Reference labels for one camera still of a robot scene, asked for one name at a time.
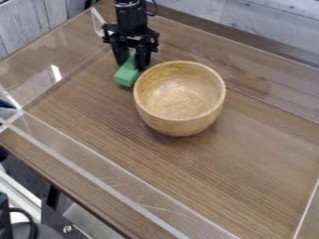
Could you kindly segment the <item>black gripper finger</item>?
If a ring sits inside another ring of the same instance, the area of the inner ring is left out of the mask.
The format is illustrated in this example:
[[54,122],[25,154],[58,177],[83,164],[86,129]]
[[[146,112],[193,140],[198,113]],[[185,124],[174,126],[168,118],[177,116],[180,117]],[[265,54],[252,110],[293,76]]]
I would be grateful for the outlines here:
[[122,65],[129,57],[129,48],[121,41],[111,41],[110,48],[114,55],[117,65]]
[[150,63],[150,46],[147,44],[137,45],[135,48],[135,67],[142,71]]

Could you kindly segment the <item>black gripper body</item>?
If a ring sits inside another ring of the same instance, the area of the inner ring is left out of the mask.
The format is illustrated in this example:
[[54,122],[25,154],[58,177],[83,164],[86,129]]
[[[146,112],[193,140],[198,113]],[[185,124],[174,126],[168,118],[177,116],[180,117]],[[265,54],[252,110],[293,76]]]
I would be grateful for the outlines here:
[[138,31],[125,32],[119,29],[117,23],[103,23],[102,42],[106,44],[118,43],[127,48],[143,45],[151,52],[157,52],[160,47],[160,33],[147,27],[141,27]]

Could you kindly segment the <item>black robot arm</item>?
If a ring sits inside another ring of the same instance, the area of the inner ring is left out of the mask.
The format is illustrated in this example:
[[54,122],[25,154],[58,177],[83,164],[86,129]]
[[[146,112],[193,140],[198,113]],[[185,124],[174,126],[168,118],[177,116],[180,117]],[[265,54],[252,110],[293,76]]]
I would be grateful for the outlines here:
[[157,11],[146,10],[145,0],[113,0],[113,7],[117,21],[101,25],[102,42],[110,45],[118,65],[125,63],[133,49],[134,67],[141,71],[150,63],[150,54],[158,51],[160,33],[147,27],[147,18]]

